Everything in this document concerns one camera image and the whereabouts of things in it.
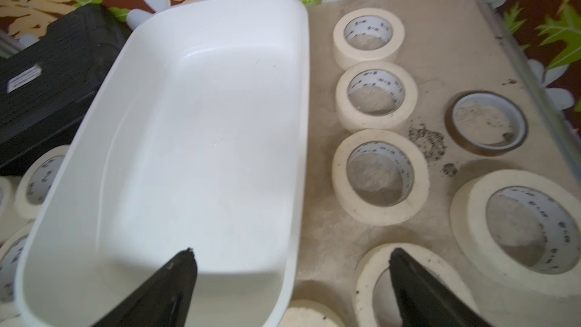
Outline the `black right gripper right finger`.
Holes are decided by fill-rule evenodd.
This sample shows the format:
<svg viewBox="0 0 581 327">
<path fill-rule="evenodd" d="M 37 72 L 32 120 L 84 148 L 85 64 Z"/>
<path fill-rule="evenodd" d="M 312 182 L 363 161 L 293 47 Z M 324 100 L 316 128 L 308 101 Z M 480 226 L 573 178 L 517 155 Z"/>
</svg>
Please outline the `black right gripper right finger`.
<svg viewBox="0 0 581 327">
<path fill-rule="evenodd" d="M 390 279 L 404 326 L 488 326 L 402 248 L 390 255 Z"/>
</svg>

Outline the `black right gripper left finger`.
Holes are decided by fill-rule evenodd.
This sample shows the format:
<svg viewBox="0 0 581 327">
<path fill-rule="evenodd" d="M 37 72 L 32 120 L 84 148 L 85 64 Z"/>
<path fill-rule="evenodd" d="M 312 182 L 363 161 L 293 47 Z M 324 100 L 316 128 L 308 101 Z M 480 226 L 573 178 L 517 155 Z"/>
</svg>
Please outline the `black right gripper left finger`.
<svg viewBox="0 0 581 327">
<path fill-rule="evenodd" d="M 95 325 L 183 327 L 197 277 L 193 250 L 180 251 Z"/>
</svg>

